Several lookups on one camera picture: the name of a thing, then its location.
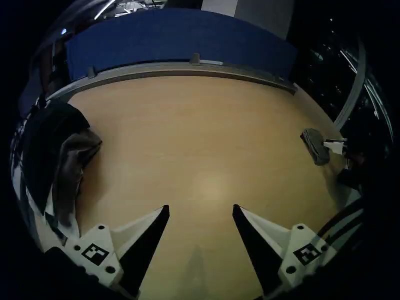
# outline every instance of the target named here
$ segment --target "cable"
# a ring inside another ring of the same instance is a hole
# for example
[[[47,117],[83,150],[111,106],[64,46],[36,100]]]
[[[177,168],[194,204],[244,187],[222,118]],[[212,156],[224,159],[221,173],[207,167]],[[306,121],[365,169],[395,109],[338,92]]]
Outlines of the cable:
[[[342,235],[359,225],[364,219],[364,216],[362,214],[356,216],[354,219],[352,219],[350,222],[348,222],[345,226],[343,226],[341,229],[339,229],[334,235],[329,236],[325,242],[328,245],[332,245],[334,241],[336,241],[338,238],[340,238]]]
[[[344,209],[339,211],[332,219],[330,219],[317,233],[317,235],[322,238],[329,229],[343,220],[345,217],[348,217],[354,214],[356,211],[362,209],[364,207],[364,203],[362,198],[357,199],[353,203],[350,203]]]

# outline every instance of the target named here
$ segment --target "light wood tabletop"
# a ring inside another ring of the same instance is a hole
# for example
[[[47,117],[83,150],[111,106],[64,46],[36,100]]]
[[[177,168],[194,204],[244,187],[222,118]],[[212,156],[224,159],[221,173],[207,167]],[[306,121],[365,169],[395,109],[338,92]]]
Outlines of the light wood tabletop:
[[[339,138],[302,90],[212,77],[115,82],[76,94],[103,140],[84,170],[76,217],[84,234],[168,204],[170,218],[141,285],[143,300],[255,299],[262,294],[232,218],[239,204],[281,226],[317,231],[343,205],[344,167],[315,166],[304,128]]]

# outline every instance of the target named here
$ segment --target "blue fabric panel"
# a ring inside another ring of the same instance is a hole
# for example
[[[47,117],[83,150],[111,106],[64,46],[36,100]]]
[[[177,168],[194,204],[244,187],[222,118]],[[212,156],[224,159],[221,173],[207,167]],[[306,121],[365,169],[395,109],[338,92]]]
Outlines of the blue fabric panel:
[[[297,50],[274,34],[245,21],[199,9],[165,8],[108,19],[66,44],[71,80],[97,71],[145,61],[220,61],[285,78]]]

